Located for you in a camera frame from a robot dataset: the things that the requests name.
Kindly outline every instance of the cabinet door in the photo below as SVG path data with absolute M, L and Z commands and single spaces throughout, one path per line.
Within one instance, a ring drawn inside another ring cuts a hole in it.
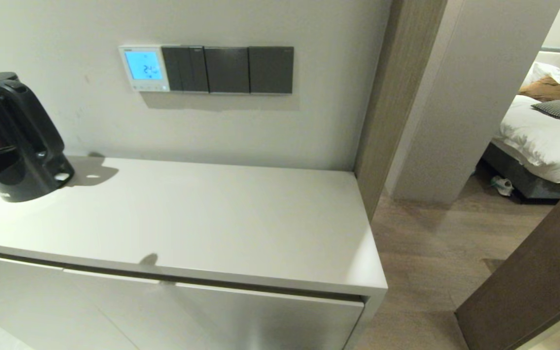
M 35 350 L 135 350 L 61 268 L 0 259 L 0 327 Z
M 140 350 L 341 350 L 364 304 L 69 272 Z

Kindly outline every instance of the brown pillow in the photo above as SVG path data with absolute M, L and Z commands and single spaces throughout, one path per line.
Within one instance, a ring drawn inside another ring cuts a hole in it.
M 560 100 L 560 84 L 547 75 L 534 83 L 520 88 L 518 95 L 532 97 L 542 102 Z

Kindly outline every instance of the bedroom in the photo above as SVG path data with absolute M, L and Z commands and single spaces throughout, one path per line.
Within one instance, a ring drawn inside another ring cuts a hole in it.
M 501 195 L 560 198 L 560 11 L 478 167 Z

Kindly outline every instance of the gray switch plate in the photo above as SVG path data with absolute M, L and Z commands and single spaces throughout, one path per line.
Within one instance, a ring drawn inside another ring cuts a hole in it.
M 205 47 L 209 92 L 249 93 L 247 47 Z
M 251 46 L 248 53 L 251 93 L 293 93 L 293 47 Z
M 171 91 L 209 92 L 202 46 L 162 46 Z

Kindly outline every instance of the cabinet top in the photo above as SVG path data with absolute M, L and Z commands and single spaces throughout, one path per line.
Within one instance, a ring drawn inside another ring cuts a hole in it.
M 69 160 L 76 175 L 63 188 L 0 199 L 0 253 L 325 292 L 387 288 L 352 173 Z

